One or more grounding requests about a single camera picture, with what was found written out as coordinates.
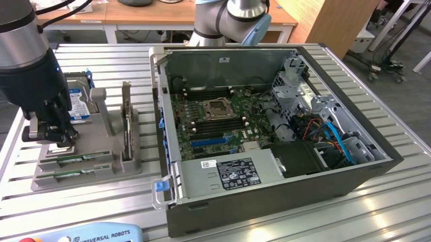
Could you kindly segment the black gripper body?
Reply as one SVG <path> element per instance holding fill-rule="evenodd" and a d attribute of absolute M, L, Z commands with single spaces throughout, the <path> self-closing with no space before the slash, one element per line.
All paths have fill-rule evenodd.
<path fill-rule="evenodd" d="M 31 113 L 39 120 L 70 120 L 67 81 L 52 49 L 36 63 L 2 70 L 2 93 L 22 108 L 27 120 Z"/>

